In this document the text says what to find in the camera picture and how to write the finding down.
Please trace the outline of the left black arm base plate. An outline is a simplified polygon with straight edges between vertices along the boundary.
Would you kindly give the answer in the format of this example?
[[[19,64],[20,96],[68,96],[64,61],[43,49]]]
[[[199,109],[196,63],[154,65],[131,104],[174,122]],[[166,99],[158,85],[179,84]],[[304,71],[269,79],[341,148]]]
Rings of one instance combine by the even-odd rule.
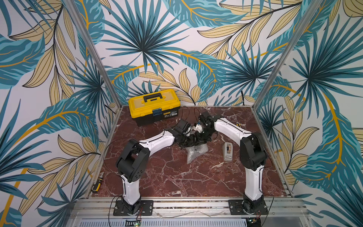
[[[152,216],[154,209],[153,200],[140,200],[134,205],[129,205],[124,200],[117,201],[113,210],[114,216]]]

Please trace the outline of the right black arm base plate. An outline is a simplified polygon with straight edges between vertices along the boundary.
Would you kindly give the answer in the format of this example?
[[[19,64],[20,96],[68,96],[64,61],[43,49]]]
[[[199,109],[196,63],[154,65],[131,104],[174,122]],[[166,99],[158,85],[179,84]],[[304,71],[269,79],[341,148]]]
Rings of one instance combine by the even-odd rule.
[[[251,201],[245,200],[229,200],[228,207],[231,215],[267,215],[268,208],[264,200],[259,199]]]

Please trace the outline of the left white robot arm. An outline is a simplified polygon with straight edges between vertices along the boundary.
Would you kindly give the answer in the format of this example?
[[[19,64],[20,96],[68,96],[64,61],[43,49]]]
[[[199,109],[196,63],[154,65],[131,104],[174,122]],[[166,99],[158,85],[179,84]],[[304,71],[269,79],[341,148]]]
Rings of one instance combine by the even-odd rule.
[[[145,173],[149,158],[156,152],[177,144],[181,148],[195,146],[200,133],[185,120],[180,120],[172,128],[148,139],[130,139],[118,160],[116,167],[123,180],[122,202],[126,213],[135,215],[141,209],[139,191],[140,178]]]

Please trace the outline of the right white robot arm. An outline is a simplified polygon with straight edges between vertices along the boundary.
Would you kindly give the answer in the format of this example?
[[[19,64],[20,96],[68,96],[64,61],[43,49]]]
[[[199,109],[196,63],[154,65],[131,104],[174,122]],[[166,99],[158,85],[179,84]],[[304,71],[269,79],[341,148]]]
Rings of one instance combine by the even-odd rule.
[[[221,115],[211,116],[208,112],[199,115],[202,125],[200,141],[209,141],[216,133],[222,133],[239,145],[239,158],[245,167],[246,186],[241,208],[244,213],[255,214],[266,211],[262,192],[262,175],[268,158],[262,134],[245,130]]]

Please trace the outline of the clear bubble wrap sheet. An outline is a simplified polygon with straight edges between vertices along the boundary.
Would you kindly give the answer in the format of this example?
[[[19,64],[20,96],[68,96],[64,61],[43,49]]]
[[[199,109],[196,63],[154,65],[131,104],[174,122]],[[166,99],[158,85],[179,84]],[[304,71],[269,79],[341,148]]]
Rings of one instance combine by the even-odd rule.
[[[201,144],[192,147],[186,147],[187,150],[187,165],[190,164],[194,159],[208,152],[207,144]]]

